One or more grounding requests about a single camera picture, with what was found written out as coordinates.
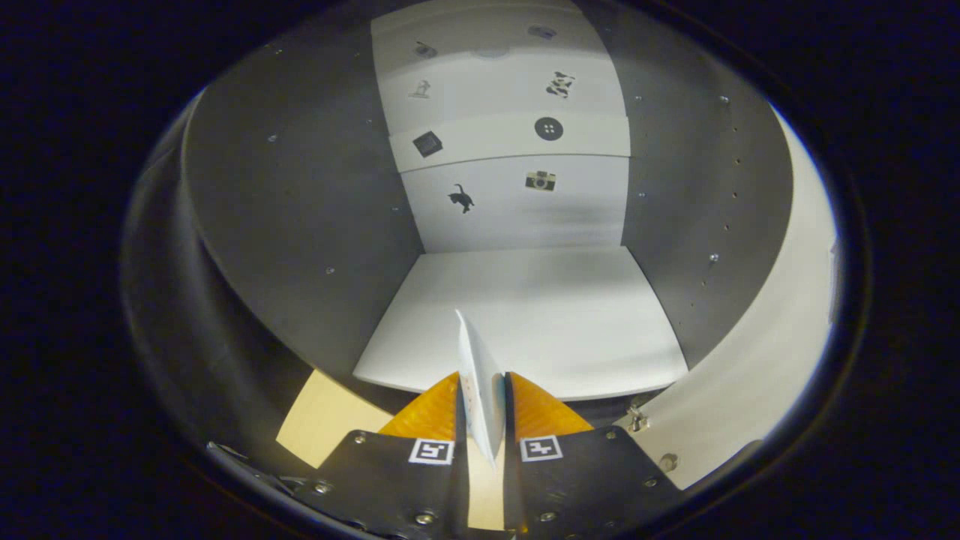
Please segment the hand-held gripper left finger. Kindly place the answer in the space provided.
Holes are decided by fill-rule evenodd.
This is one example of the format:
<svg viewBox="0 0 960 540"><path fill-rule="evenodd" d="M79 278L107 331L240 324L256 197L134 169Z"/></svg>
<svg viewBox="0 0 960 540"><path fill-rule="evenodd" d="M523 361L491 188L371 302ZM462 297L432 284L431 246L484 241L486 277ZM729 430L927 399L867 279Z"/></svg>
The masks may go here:
<svg viewBox="0 0 960 540"><path fill-rule="evenodd" d="M292 498L371 536L465 538L469 459L460 381L459 373L443 377L378 431L346 433Z"/></svg>

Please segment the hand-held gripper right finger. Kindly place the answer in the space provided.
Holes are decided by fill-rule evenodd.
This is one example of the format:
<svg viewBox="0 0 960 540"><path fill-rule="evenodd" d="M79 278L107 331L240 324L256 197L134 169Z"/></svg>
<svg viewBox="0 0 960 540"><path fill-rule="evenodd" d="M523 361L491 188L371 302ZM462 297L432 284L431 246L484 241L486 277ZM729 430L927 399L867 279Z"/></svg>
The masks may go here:
<svg viewBox="0 0 960 540"><path fill-rule="evenodd" d="M683 492L623 427L593 427L519 373L504 379L504 519L517 537L648 531Z"/></svg>

